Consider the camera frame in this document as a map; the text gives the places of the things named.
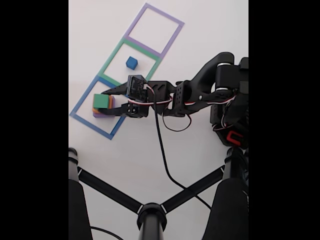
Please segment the blue cube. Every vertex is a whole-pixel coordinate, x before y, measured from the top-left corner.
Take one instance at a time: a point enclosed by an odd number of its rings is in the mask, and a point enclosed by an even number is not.
[[[125,64],[128,68],[135,70],[136,66],[138,65],[138,60],[130,56]]]

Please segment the blue square outline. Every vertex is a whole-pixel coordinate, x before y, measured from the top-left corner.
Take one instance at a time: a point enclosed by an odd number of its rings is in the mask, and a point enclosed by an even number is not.
[[[88,88],[85,90],[85,92],[81,96],[81,98],[79,99],[79,101],[74,106],[74,108],[71,111],[71,113],[69,114],[69,116],[78,120],[80,123],[86,125],[87,127],[91,128],[92,130],[96,131],[97,133],[103,135],[107,139],[112,140],[112,138],[115,136],[116,132],[120,128],[121,124],[124,122],[124,120],[126,118],[125,116],[121,116],[120,119],[118,120],[118,122],[115,124],[114,128],[112,129],[111,133],[107,133],[106,131],[102,130],[101,128],[93,125],[92,123],[88,122],[84,118],[77,115],[77,111],[79,110],[79,108],[81,107],[81,105],[83,104],[83,102],[85,101],[85,99],[87,98],[89,93],[92,91],[92,89],[94,88],[94,86],[96,85],[97,82],[101,82],[110,88],[116,87],[116,85],[114,85],[111,82],[108,82],[107,80],[103,79],[102,77],[96,75],[95,78],[90,83],[90,85],[88,86]]]

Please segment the green square outline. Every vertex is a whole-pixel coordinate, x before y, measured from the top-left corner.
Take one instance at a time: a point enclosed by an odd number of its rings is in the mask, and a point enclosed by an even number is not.
[[[108,57],[108,59],[106,60],[106,62],[104,63],[104,65],[102,66],[102,68],[100,69],[100,71],[98,72],[98,76],[107,80],[108,82],[119,86],[122,83],[119,83],[118,81],[114,80],[113,78],[107,76],[104,74],[105,70],[107,69],[107,67],[109,66],[109,64],[111,63],[111,61],[114,59],[115,55],[117,54],[117,52],[119,51],[119,49],[121,48],[121,46],[123,44],[128,45],[129,47],[132,47],[133,49],[139,51],[140,53],[148,56],[149,58],[155,60],[154,65],[152,66],[150,72],[148,73],[148,75],[145,77],[145,79],[147,81],[149,81],[151,79],[151,77],[153,76],[153,74],[155,73],[155,71],[157,70],[159,64],[161,63],[162,59],[154,54],[152,54],[151,52],[143,49],[142,47],[136,45],[135,43],[125,39],[124,37],[119,41],[119,43],[116,45],[115,49],[112,51],[111,55]]]

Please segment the white table surface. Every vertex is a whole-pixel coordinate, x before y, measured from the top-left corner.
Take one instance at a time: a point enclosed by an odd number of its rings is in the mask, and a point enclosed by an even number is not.
[[[144,0],[69,0],[69,113],[97,75]],[[151,80],[191,80],[220,52],[231,52],[238,64],[249,56],[248,0],[151,0],[149,4],[185,23]],[[163,203],[182,189],[166,175],[155,116],[126,118],[112,140],[72,117],[69,147],[77,150],[79,166],[142,204]],[[210,107],[192,115],[183,132],[167,130],[159,119],[171,175],[188,187],[224,164],[227,147],[212,131]],[[188,119],[167,117],[173,128]],[[137,240],[137,215],[82,184],[90,224],[114,232],[124,240]],[[202,192],[212,204],[217,184]],[[165,240],[201,239],[209,209],[193,198],[167,214]],[[94,240],[112,240],[92,231]]]

